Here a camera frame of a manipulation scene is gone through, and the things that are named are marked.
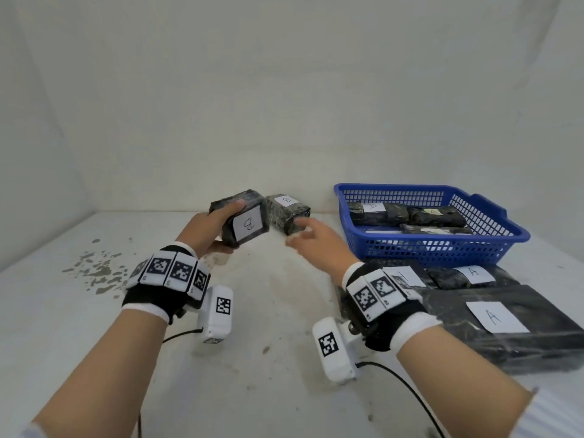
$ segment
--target wire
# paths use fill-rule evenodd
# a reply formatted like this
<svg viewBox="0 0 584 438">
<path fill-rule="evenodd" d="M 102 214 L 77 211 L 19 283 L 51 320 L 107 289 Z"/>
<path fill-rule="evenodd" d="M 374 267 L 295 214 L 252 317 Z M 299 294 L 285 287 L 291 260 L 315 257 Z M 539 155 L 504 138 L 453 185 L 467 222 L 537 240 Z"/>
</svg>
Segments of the wire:
<svg viewBox="0 0 584 438">
<path fill-rule="evenodd" d="M 445 438 L 444 433 L 442 432 L 442 429 L 440 428 L 440 426 L 438 425 L 438 423 L 434 419 L 434 416 L 432 415 L 432 413 L 430 412 L 430 410 L 426 407 L 426 404 L 422 401 L 422 399 L 420 398 L 420 396 L 416 393 L 416 391 L 412 388 L 412 386 L 410 386 L 408 384 L 408 382 L 405 379 L 403 379 L 402 377 L 400 377 L 397 373 L 395 373 L 390 368 L 385 367 L 383 364 L 374 363 L 373 361 L 361 361 L 360 363 L 355 363 L 355 365 L 357 366 L 357 368 L 360 368 L 360 367 L 363 367 L 363 366 L 376 366 L 376 367 L 380 367 L 383 370 L 387 370 L 389 373 L 391 373 L 393 376 L 395 376 L 399 381 L 401 381 L 405 385 L 405 387 L 407 387 L 409 389 L 410 392 L 413 393 L 413 396 L 416 397 L 416 399 L 418 400 L 418 402 L 422 405 L 422 407 L 424 408 L 424 410 L 426 411 L 426 413 L 428 414 L 428 416 L 432 420 L 432 423 L 434 424 L 434 427 L 436 428 L 436 430 L 438 430 L 438 433 L 440 434 L 441 438 Z"/>
<path fill-rule="evenodd" d="M 202 333 L 202 332 L 203 332 L 203 329 L 202 328 L 201 329 L 195 329 L 193 331 L 180 332 L 180 333 L 177 333 L 176 335 L 169 336 L 168 338 L 165 338 L 162 341 L 162 344 L 166 343 L 167 341 L 170 341 L 171 339 L 177 338 L 179 336 L 186 335 L 188 333 Z M 142 412 L 140 412 L 138 414 L 138 438 L 142 438 Z"/>
</svg>

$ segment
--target shirt sleeve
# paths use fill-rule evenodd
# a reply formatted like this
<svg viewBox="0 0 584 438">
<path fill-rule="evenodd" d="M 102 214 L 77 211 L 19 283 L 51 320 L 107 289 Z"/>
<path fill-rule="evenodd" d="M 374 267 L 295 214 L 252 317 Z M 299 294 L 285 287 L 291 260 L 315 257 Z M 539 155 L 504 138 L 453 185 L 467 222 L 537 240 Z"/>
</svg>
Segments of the shirt sleeve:
<svg viewBox="0 0 584 438">
<path fill-rule="evenodd" d="M 47 436 L 39 426 L 31 424 L 14 438 L 47 438 Z"/>
<path fill-rule="evenodd" d="M 584 438 L 584 419 L 566 403 L 538 390 L 509 438 Z"/>
</svg>

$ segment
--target person's right hand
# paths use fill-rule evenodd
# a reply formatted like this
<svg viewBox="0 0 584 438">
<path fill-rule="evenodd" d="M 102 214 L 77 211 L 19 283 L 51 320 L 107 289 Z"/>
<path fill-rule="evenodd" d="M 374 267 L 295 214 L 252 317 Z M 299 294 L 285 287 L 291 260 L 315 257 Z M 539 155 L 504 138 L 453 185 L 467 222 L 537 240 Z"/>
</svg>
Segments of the person's right hand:
<svg viewBox="0 0 584 438">
<path fill-rule="evenodd" d="M 300 234 L 286 238 L 286 246 L 296 249 L 308 262 L 328 273 L 333 282 L 340 286 L 349 266 L 359 259 L 350 251 L 347 243 L 332 228 L 315 218 L 296 218 L 294 221 L 304 230 Z"/>
</svg>

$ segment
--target white paper label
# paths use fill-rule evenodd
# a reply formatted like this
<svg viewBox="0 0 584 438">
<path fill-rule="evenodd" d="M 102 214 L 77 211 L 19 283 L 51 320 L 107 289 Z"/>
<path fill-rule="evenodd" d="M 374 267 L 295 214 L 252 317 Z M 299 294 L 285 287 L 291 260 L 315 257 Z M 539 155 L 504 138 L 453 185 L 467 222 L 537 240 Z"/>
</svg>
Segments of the white paper label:
<svg viewBox="0 0 584 438">
<path fill-rule="evenodd" d="M 459 272 L 462 272 L 463 275 L 471 282 L 471 284 L 490 283 L 491 281 L 495 280 L 493 275 L 488 273 L 481 266 L 455 267 L 455 269 Z"/>
<path fill-rule="evenodd" d="M 529 333 L 529 330 L 500 301 L 467 302 L 474 316 L 491 333 Z"/>
<path fill-rule="evenodd" d="M 426 287 L 426 284 L 410 266 L 384 267 L 383 271 L 390 276 L 401 277 L 410 286 Z"/>
<path fill-rule="evenodd" d="M 363 212 L 385 212 L 383 203 L 366 203 L 363 204 Z"/>
<path fill-rule="evenodd" d="M 238 215 L 233 219 L 233 232 L 237 241 L 262 228 L 262 213 L 260 207 L 256 206 L 246 213 Z"/>
<path fill-rule="evenodd" d="M 424 209 L 424 212 L 432 215 L 442 215 L 442 212 L 440 212 L 438 209 Z"/>
<path fill-rule="evenodd" d="M 368 234 L 401 234 L 401 231 L 366 231 Z"/>
<path fill-rule="evenodd" d="M 420 227 L 420 230 L 432 235 L 452 235 L 449 231 L 437 227 Z"/>
<path fill-rule="evenodd" d="M 295 200 L 294 198 L 288 195 L 283 195 L 281 197 L 274 198 L 274 200 L 276 200 L 284 207 L 292 206 L 293 204 L 299 203 L 298 200 Z"/>
</svg>

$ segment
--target basket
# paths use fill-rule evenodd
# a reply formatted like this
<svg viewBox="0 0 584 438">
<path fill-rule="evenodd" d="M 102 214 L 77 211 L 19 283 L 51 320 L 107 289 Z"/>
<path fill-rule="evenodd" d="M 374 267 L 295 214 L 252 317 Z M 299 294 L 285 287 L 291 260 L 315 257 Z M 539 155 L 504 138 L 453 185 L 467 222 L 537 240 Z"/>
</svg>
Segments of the basket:
<svg viewBox="0 0 584 438">
<path fill-rule="evenodd" d="M 424 267 L 497 264 L 515 243 L 531 235 L 507 218 L 507 211 L 482 195 L 469 195 L 451 186 L 428 184 L 352 184 L 335 186 L 340 222 L 353 253 L 367 258 L 411 258 Z M 454 206 L 475 235 L 373 234 L 398 228 L 358 226 L 348 202 L 401 203 L 424 208 Z"/>
</svg>

